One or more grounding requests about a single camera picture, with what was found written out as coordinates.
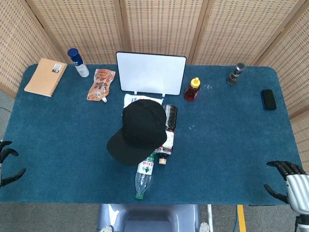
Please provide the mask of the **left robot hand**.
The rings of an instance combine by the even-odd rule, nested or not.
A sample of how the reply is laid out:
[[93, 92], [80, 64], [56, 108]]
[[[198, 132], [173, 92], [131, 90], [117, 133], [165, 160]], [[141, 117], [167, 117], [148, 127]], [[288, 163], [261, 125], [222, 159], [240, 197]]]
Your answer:
[[8, 146], [12, 143], [12, 141], [1, 141], [0, 142], [0, 186], [4, 187], [12, 182], [17, 181], [20, 179], [24, 173], [26, 172], [26, 168], [21, 169], [16, 175], [10, 176], [8, 178], [2, 178], [2, 166], [3, 162], [9, 155], [13, 155], [15, 157], [19, 156], [19, 153], [12, 149], [12, 148], [6, 148], [4, 149], [5, 146]]

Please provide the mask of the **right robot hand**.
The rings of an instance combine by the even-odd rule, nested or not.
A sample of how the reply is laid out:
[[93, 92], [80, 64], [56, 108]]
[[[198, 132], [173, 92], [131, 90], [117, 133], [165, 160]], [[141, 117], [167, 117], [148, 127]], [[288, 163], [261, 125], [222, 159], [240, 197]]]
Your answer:
[[300, 214], [309, 214], [309, 175], [297, 164], [288, 161], [270, 161], [268, 166], [275, 167], [283, 177], [286, 184], [286, 195], [274, 191], [269, 185], [265, 184], [265, 190], [273, 197], [286, 204], [291, 209]]

